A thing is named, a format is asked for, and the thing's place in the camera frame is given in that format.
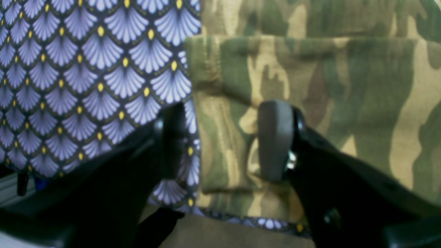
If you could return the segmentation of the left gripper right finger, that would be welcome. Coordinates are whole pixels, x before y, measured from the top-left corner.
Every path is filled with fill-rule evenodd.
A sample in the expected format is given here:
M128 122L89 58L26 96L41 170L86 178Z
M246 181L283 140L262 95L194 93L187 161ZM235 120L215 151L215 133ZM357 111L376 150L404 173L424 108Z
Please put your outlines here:
M288 182L317 248L439 248L440 207L344 154L285 101L258 107L260 174Z

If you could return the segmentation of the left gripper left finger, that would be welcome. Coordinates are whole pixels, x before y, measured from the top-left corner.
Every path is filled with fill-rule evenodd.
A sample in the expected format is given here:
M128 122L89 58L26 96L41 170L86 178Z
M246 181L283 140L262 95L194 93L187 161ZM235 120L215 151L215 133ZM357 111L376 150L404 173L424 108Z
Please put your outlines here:
M2 207L1 247L130 247L150 193L177 177L185 139L183 103L162 109L111 151Z

